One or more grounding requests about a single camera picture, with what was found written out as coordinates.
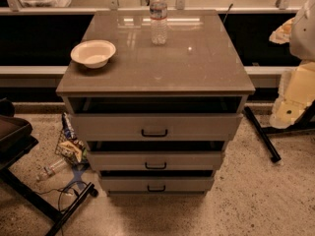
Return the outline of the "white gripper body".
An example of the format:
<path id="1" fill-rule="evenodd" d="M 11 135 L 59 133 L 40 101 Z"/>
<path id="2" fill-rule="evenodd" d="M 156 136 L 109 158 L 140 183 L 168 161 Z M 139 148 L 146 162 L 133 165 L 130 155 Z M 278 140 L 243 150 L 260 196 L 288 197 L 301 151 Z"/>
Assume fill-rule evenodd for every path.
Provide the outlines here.
<path id="1" fill-rule="evenodd" d="M 304 114 L 315 100 L 315 63 L 302 62 L 291 72 L 284 72 L 279 85 L 270 124 L 285 129 Z"/>

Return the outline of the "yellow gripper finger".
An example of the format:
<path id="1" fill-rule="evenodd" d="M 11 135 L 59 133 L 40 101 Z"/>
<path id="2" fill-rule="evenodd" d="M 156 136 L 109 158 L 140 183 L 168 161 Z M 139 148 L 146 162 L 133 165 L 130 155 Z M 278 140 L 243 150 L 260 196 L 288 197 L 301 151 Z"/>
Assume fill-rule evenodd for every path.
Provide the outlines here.
<path id="1" fill-rule="evenodd" d="M 290 42 L 293 19 L 289 19 L 272 32 L 269 41 L 276 44 L 285 44 Z"/>

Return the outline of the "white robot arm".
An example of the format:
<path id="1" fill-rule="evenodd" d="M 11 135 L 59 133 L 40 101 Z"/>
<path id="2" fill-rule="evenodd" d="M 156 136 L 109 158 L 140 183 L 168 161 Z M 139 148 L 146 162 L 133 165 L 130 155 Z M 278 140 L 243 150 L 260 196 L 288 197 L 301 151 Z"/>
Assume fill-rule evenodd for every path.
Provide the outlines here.
<path id="1" fill-rule="evenodd" d="M 270 124 L 285 129 L 297 122 L 315 100 L 315 0 L 307 0 L 296 15 L 272 32 L 269 41 L 289 44 L 291 55 L 301 60 L 283 72 Z"/>

